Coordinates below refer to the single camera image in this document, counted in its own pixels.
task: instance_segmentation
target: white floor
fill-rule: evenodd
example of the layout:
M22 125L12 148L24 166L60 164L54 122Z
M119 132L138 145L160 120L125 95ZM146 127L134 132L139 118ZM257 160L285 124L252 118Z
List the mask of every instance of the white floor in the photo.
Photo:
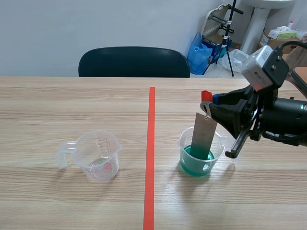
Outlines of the white floor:
M191 78L244 78L241 73L234 72L234 77L231 76L231 72L217 67L217 65L211 64L204 75L195 75L193 73L190 74Z

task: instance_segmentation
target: measuring cup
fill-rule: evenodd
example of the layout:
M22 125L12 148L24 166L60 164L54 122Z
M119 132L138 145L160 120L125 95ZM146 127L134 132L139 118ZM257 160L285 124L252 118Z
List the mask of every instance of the measuring cup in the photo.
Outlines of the measuring cup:
M200 160L190 155L194 127L186 129L177 145L180 147L180 163L184 171L192 176L209 175L217 160L231 147L235 141L233 137L222 137L215 132L207 160Z
M112 133L92 131L76 141L62 143L57 160L60 168L66 168L66 154L69 153L91 180L105 182L118 172L118 153L121 150L122 146Z

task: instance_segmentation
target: chair backrest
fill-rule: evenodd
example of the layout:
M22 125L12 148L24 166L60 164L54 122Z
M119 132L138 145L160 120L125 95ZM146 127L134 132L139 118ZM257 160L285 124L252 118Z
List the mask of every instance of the chair backrest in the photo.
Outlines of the chair backrest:
M153 47L93 49L80 60L80 77L189 78L187 59L179 52Z

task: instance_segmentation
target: red tape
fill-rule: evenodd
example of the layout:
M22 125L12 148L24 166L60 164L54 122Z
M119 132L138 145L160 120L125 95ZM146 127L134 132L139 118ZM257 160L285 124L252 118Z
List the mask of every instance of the red tape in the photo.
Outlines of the red tape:
M143 230L154 230L155 87L149 88Z

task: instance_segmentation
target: bag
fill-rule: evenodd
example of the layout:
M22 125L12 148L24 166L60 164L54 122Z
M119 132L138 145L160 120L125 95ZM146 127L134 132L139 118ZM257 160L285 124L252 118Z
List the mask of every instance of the bag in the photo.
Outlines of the bag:
M241 50L234 49L229 53L229 57L233 72L241 73L241 67L246 62L249 55ZM217 61L217 66L230 71L229 60L226 54Z
M201 33L198 32L192 41L188 53L188 63L190 72L201 75L208 66L208 58L212 53L212 49L201 43Z

